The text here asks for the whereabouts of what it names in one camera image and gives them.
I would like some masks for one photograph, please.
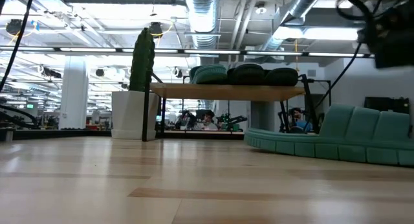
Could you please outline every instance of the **cactus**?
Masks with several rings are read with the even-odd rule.
[[[130,91],[145,91],[146,72],[152,71],[154,66],[154,48],[155,44],[149,29],[144,28],[135,42],[129,77]]]

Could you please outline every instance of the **planter box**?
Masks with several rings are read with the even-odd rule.
[[[144,92],[117,91],[112,92],[112,138],[142,138],[142,121],[144,114]],[[147,139],[155,139],[155,122],[157,121],[159,97],[149,94]]]

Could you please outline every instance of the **wooden floor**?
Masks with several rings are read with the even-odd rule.
[[[241,141],[105,137],[0,146],[0,223],[414,223],[414,169]]]

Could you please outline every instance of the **man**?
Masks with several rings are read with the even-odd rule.
[[[306,129],[306,123],[307,121],[302,120],[302,111],[300,108],[295,107],[293,109],[291,109],[291,111],[293,111],[293,118],[295,120],[296,126],[303,129],[305,132],[310,132],[313,129],[313,126],[311,123],[308,123]]]
[[[219,130],[219,128],[213,123],[214,112],[208,110],[204,114],[204,121],[194,126],[194,130]]]

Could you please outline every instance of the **curved sofa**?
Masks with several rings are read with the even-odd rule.
[[[409,115],[332,105],[319,135],[249,129],[245,142],[263,150],[351,162],[414,166]]]

